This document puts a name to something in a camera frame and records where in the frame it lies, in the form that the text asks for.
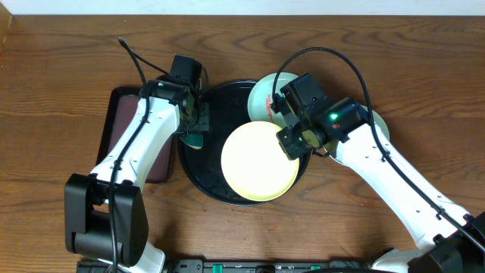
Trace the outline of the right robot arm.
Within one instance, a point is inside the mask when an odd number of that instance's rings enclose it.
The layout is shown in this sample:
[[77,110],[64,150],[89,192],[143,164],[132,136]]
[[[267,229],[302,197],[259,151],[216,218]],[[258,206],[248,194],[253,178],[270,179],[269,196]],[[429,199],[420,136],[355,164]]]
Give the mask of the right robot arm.
[[287,123],[277,138],[289,158],[334,141],[332,156],[366,181],[410,233],[414,250],[392,249],[370,263],[370,272],[484,270],[484,216],[437,190],[384,136],[370,110],[350,98],[333,104],[277,96],[273,107]]

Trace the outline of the light blue plate top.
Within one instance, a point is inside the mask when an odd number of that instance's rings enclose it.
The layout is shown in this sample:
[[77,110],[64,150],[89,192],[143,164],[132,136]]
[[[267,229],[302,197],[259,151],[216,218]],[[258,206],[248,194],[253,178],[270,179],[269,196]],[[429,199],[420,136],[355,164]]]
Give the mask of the light blue plate top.
[[279,127],[287,127],[294,125],[298,119],[290,115],[288,121],[285,120],[283,113],[275,114],[271,109],[272,88],[276,74],[269,74],[260,79],[252,88],[249,94],[247,103],[247,110],[251,121],[266,121],[278,125]]

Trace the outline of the light blue plate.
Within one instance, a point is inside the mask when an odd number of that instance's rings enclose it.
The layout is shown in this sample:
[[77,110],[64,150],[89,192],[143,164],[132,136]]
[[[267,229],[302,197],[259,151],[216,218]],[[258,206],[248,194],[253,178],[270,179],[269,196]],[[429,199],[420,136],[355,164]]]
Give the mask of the light blue plate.
[[[376,124],[376,126],[378,126],[381,129],[381,131],[383,132],[383,135],[386,137],[386,139],[390,140],[389,128],[386,125],[384,119],[375,110],[373,110],[372,113],[373,113],[373,117],[374,117],[374,123]],[[336,156],[337,146],[338,146],[337,141],[330,141],[329,143],[327,143],[324,146],[324,148],[325,148],[325,150],[326,150],[326,152],[327,152],[327,154],[330,158],[332,158],[338,164],[346,166],[341,161],[341,159]]]
[[283,113],[275,114],[271,109],[272,88],[276,74],[269,74],[260,79],[252,88],[249,94],[247,103],[247,110],[251,121],[266,121],[278,125],[279,127],[287,127],[294,125],[298,119],[290,115],[288,121],[285,120]]

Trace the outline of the yellow plate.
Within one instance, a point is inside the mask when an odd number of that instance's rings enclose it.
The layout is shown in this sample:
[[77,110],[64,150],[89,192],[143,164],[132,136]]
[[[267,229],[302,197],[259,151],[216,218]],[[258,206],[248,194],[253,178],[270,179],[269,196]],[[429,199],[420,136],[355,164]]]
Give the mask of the yellow plate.
[[296,181],[300,160],[290,160],[280,147],[281,127],[251,121],[236,128],[221,152],[224,179],[245,199],[267,202],[286,193]]

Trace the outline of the green sponge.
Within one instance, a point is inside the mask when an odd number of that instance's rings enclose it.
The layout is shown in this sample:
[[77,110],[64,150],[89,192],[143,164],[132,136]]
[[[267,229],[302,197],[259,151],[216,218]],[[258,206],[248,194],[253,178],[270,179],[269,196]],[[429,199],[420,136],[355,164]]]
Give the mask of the green sponge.
[[193,149],[201,149],[203,147],[204,138],[201,133],[191,133],[181,136],[182,142]]

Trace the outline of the rectangular black tray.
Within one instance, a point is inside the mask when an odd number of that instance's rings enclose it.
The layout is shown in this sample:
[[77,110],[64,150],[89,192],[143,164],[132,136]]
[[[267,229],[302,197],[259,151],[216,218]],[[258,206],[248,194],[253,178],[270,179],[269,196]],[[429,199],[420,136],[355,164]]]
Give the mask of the rectangular black tray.
[[[105,159],[127,129],[136,113],[138,101],[139,88],[137,87],[119,86],[112,90],[96,164]],[[146,183],[164,184],[170,178],[172,142],[173,138],[170,137],[163,145],[148,174]]]

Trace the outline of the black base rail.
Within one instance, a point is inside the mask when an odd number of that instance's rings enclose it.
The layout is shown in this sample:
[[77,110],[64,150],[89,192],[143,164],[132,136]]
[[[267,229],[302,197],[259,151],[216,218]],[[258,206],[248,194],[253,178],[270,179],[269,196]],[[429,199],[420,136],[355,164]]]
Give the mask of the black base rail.
[[180,259],[165,263],[162,273],[304,273],[376,272],[361,262],[204,262]]

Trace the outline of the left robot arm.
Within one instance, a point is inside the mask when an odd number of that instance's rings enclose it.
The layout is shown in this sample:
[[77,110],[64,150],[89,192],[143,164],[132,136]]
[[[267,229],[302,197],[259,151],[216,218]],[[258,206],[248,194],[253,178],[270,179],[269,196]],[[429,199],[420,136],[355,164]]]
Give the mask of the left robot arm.
[[129,124],[89,174],[72,174],[64,188],[65,246],[105,263],[109,272],[161,272],[165,254],[148,241],[142,190],[173,136],[208,126],[199,102],[201,81],[162,76],[145,83]]

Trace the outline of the round black tray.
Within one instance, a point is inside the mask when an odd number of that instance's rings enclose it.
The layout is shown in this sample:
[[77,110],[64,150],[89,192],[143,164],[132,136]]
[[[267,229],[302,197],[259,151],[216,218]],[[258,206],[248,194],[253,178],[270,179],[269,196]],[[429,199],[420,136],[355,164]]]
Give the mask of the round black tray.
[[[251,122],[247,103],[255,84],[254,80],[234,80],[209,89],[202,97],[210,108],[210,130],[202,134],[203,147],[193,149],[183,142],[178,144],[180,163],[192,183],[207,196],[233,206],[265,203],[245,199],[234,192],[221,169],[221,152],[226,139],[236,128]],[[305,154],[299,160],[299,172],[294,184],[305,173],[310,155]]]

